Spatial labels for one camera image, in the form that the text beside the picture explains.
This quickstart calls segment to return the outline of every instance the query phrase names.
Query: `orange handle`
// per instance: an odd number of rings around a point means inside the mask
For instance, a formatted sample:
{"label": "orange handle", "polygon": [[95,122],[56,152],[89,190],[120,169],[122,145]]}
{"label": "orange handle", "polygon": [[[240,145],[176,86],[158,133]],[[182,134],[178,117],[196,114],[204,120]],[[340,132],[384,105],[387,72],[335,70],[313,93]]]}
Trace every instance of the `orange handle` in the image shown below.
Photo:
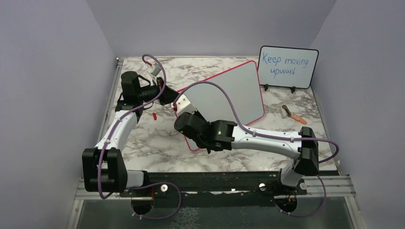
{"label": "orange handle", "polygon": [[291,118],[294,119],[295,121],[299,121],[300,123],[306,125],[307,121],[305,121],[305,119],[301,118],[300,116],[296,115],[296,114],[291,114]]}

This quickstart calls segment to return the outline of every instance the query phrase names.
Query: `red object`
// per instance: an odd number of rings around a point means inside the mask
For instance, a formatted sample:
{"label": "red object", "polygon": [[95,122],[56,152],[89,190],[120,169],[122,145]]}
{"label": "red object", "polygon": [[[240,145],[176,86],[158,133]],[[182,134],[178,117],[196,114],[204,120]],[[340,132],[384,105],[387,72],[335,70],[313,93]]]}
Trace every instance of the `red object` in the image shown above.
{"label": "red object", "polygon": [[[262,97],[262,104],[263,104],[263,115],[262,115],[261,117],[257,118],[256,120],[253,120],[252,122],[246,124],[246,125],[249,125],[249,124],[251,124],[251,123],[253,123],[253,122],[255,122],[255,121],[261,119],[263,116],[265,116],[265,104],[264,104],[264,102],[263,102],[262,89],[261,89],[261,86],[260,86],[260,78],[259,78],[259,73],[257,72],[257,71],[258,71],[258,68],[257,68],[257,63],[256,63],[256,61],[253,61],[253,60],[247,61],[247,62],[245,62],[245,63],[242,63],[242,64],[238,65],[238,66],[235,66],[235,67],[233,67],[233,68],[230,68],[230,69],[228,69],[228,70],[226,70],[226,71],[223,71],[223,72],[221,72],[221,73],[218,73],[218,74],[216,74],[216,75],[213,75],[213,76],[211,76],[211,77],[208,77],[208,78],[206,78],[206,79],[204,79],[204,80],[201,80],[201,81],[209,80],[209,79],[211,79],[211,78],[214,78],[214,77],[216,77],[216,76],[219,76],[219,75],[221,75],[221,74],[224,74],[225,72],[228,72],[228,71],[230,71],[230,70],[233,70],[233,69],[235,69],[235,68],[237,68],[237,67],[240,67],[240,66],[245,65],[245,64],[250,63],[250,62],[254,62],[255,65],[256,65],[256,73],[257,73],[257,78],[258,78],[258,80],[259,80],[259,85],[258,85],[258,86],[259,86],[260,96]],[[181,89],[178,90],[177,92],[181,92],[181,91],[184,90],[184,89],[185,89],[185,87],[184,87],[184,88],[181,88]],[[186,137],[186,136],[184,136],[184,139],[186,139],[187,146],[189,147],[189,149],[190,149],[191,151],[195,152],[195,151],[197,151],[197,150],[200,149],[200,148],[198,148],[198,149],[191,149],[191,148],[190,148],[190,144],[189,144],[189,142],[187,141],[187,137]]]}

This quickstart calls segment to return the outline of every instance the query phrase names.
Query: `bolt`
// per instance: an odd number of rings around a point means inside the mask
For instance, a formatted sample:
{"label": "bolt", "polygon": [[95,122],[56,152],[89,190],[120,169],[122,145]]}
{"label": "bolt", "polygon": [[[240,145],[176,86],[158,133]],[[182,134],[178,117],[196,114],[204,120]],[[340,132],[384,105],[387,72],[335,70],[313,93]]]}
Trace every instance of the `bolt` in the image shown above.
{"label": "bolt", "polygon": [[169,187],[167,187],[167,185],[162,185],[162,186],[160,187],[160,190],[161,190],[162,192],[166,192],[168,188],[169,188]]}
{"label": "bolt", "polygon": [[266,185],[263,184],[263,183],[261,183],[261,184],[259,185],[259,189],[260,189],[261,191],[264,191],[264,190],[266,189]]}
{"label": "bolt", "polygon": [[300,187],[302,190],[307,190],[307,184],[305,184],[305,183],[301,183],[301,184],[299,185],[299,187]]}

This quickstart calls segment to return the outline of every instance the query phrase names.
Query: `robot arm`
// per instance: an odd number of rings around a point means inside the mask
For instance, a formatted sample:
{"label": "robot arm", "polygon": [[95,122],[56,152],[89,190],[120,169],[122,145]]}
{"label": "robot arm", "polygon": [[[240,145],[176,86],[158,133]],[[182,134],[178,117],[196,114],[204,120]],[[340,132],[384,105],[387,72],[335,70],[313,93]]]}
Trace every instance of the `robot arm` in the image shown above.
{"label": "robot arm", "polygon": [[[128,139],[129,133],[138,123],[143,113],[143,108],[127,114],[123,120],[118,121],[120,117],[123,117],[124,114],[130,112],[135,107],[152,100],[162,90],[163,79],[156,77],[159,71],[160,68],[155,65],[151,73],[155,78],[153,79],[153,85],[149,84],[143,87],[140,86],[139,78],[144,78],[136,72],[126,72],[121,75],[123,100],[119,100],[117,103],[114,122],[100,142],[94,148],[85,149],[82,154],[84,182],[87,191],[98,191],[97,162],[106,141],[108,141],[108,145],[105,148],[103,161],[107,162],[107,168],[101,169],[102,190],[104,192],[121,193],[126,188],[142,186],[144,173],[142,171],[127,170],[121,150]],[[177,95],[178,93],[175,90],[166,86],[159,97],[159,103],[161,105],[172,103]]]}
{"label": "robot arm", "polygon": [[[207,122],[184,95],[179,100],[181,104],[174,107],[179,115],[174,128],[192,139],[199,148],[207,149],[208,153],[211,150],[254,149],[290,157],[293,160],[281,169],[280,184],[285,187],[296,187],[303,176],[318,175],[318,142],[293,140],[301,137],[314,138],[311,128],[303,127],[299,132],[275,132],[245,126],[253,131],[254,134],[250,134],[232,121]],[[289,137],[291,141],[256,136],[256,132]]]}

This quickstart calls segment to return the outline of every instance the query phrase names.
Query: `screwdriver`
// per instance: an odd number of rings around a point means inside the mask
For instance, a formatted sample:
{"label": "screwdriver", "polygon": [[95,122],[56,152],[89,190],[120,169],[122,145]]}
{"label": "screwdriver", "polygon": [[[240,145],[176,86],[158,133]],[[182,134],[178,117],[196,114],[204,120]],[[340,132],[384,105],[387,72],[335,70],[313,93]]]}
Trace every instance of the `screwdriver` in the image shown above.
{"label": "screwdriver", "polygon": [[307,121],[305,121],[305,119],[301,118],[300,116],[298,116],[295,113],[291,113],[286,105],[282,105],[281,108],[283,108],[286,111],[288,117],[290,117],[290,118],[294,119],[295,121],[298,121],[304,125],[307,124]]}

